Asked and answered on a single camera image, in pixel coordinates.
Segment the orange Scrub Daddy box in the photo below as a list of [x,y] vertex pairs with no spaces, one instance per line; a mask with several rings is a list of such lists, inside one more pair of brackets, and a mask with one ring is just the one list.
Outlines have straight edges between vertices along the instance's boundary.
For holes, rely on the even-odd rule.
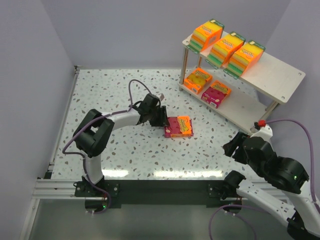
[[194,135],[192,120],[189,116],[171,116],[167,120],[169,126],[164,127],[165,138],[185,138]]

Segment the Scrub Daddy yellow sponge box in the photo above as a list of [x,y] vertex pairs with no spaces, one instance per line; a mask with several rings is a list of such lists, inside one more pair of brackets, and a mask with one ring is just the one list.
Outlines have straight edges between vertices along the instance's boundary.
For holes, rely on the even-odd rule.
[[198,67],[184,79],[183,85],[195,94],[199,94],[212,79],[213,76],[210,73]]

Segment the pink Scrub Mommy box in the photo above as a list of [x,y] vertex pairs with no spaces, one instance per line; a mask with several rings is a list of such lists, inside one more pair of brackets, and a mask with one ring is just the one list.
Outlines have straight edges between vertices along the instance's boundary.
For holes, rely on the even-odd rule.
[[229,86],[223,84],[221,81],[215,80],[201,95],[201,100],[218,109],[231,92],[232,89]]

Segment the Sponge Daddy multipack box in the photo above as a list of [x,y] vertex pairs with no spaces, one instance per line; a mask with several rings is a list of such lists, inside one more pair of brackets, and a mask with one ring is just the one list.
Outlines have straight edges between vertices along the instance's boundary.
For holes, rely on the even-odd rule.
[[232,55],[240,49],[246,39],[237,32],[231,32],[212,45],[206,58],[214,68],[218,69],[228,63]]
[[224,28],[221,22],[213,18],[208,20],[193,31],[187,47],[195,53],[204,51],[222,37]]

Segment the Sponge Daddy yellow green box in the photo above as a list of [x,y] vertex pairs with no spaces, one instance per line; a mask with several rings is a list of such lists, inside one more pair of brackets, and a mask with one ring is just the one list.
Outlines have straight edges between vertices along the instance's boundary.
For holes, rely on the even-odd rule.
[[263,45],[250,40],[231,56],[223,71],[227,75],[238,79],[260,60],[265,50],[266,48]]

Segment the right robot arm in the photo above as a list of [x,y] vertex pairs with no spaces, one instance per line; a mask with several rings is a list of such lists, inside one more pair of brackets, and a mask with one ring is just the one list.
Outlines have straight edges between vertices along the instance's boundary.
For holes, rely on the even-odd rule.
[[241,173],[232,170],[223,180],[221,198],[231,195],[247,198],[287,228],[295,240],[320,238],[320,214],[311,195],[311,180],[297,160],[277,156],[269,142],[243,132],[223,145],[224,154],[249,165],[267,183],[281,190],[291,201],[287,204],[257,187]]

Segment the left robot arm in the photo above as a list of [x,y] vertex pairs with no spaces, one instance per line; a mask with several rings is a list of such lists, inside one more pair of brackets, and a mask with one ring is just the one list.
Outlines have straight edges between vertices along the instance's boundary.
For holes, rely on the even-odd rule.
[[127,110],[105,113],[91,109],[82,120],[72,141],[82,157],[83,180],[95,191],[107,195],[101,167],[101,154],[112,132],[124,127],[138,126],[146,122],[152,127],[167,127],[169,120],[161,98],[148,93],[143,100],[131,103]]

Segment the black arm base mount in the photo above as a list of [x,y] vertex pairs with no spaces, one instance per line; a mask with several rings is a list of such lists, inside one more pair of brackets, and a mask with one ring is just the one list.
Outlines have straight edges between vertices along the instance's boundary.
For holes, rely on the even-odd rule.
[[120,209],[123,205],[202,205],[207,208],[241,201],[235,191],[225,191],[222,180],[101,180],[100,191],[82,179],[74,196],[84,198],[87,210]]

